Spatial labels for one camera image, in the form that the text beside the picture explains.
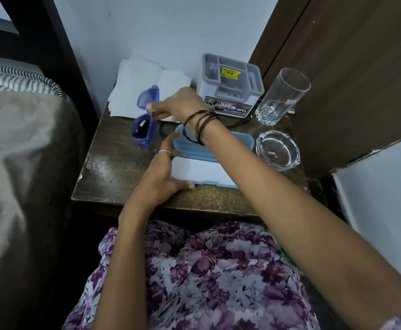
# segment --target dark wooden headboard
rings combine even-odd
[[[98,117],[53,0],[0,0],[0,58],[37,65],[73,100],[89,138]]]

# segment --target purple sunglasses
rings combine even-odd
[[[159,88],[153,86],[143,91],[138,98],[137,106],[142,110],[147,110],[147,104],[159,100]],[[139,148],[147,148],[156,133],[156,122],[153,120],[153,113],[147,111],[146,114],[137,117],[132,124],[130,136]]]

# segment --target dress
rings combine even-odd
[[[101,241],[100,265],[63,330],[91,329],[116,232]],[[151,221],[144,251],[149,329],[319,329],[299,274],[263,227],[232,221],[191,236]],[[382,329],[401,330],[401,317]]]

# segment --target wooden tabletop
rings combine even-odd
[[[221,119],[225,124],[236,122],[236,118],[232,117],[221,116]],[[132,121],[131,118],[111,117],[108,108],[105,108],[75,186],[73,200],[123,205],[130,197],[154,157],[154,149],[159,149],[162,141],[157,134],[148,149],[138,149],[130,138]],[[177,126],[175,123],[168,124],[164,127],[167,134]],[[256,140],[260,133],[272,129],[293,137],[288,115],[275,126],[264,126],[253,118],[246,124],[232,128],[232,131],[248,133]],[[283,174],[307,191],[302,165]],[[181,191],[162,206],[202,212],[257,215],[238,189],[214,185],[196,185],[194,190]]]

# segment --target ashtray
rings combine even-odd
[[[257,155],[277,171],[289,170],[300,164],[300,151],[295,141],[279,131],[267,131],[257,138]]]

